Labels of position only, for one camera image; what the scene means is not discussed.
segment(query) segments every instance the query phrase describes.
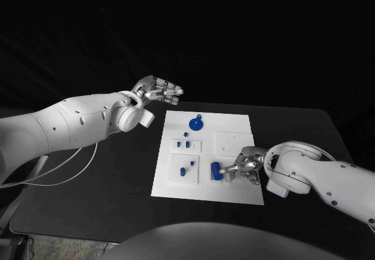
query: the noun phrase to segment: small blue piece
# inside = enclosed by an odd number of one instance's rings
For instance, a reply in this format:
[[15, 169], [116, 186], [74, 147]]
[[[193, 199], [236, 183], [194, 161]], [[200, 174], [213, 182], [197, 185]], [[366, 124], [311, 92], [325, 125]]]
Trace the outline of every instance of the small blue piece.
[[220, 164], [214, 161], [210, 164], [210, 172], [211, 172], [213, 180], [221, 180], [223, 178], [221, 174], [219, 174], [219, 170], [220, 170]]
[[188, 127], [191, 130], [197, 131], [203, 127], [203, 122], [201, 122], [201, 115], [197, 115], [194, 119], [190, 120], [188, 122]]

